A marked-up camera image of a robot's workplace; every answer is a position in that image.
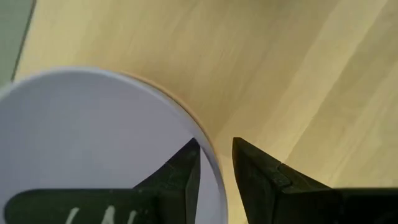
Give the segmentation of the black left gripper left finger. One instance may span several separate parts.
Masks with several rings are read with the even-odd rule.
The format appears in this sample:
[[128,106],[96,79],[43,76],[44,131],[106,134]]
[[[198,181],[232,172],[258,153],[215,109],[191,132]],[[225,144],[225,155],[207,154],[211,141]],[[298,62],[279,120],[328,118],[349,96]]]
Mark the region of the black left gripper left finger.
[[128,189],[34,189],[11,197],[6,224],[195,224],[201,149],[192,138]]

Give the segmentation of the pale grey bowl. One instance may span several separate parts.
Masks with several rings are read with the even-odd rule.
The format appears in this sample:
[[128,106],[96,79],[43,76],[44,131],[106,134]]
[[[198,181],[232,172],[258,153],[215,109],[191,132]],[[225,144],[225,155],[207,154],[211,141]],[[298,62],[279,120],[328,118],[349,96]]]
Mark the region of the pale grey bowl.
[[228,224],[212,146],[193,116],[135,78],[58,68],[0,88],[0,224],[7,201],[34,189],[128,189],[189,140],[201,149],[195,224]]

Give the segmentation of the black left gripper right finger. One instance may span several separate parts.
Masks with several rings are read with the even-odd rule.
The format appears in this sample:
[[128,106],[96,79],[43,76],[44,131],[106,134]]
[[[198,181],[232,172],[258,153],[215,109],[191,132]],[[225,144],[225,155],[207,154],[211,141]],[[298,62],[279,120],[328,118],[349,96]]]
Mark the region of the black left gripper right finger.
[[398,224],[398,188],[331,188],[234,138],[248,224]]

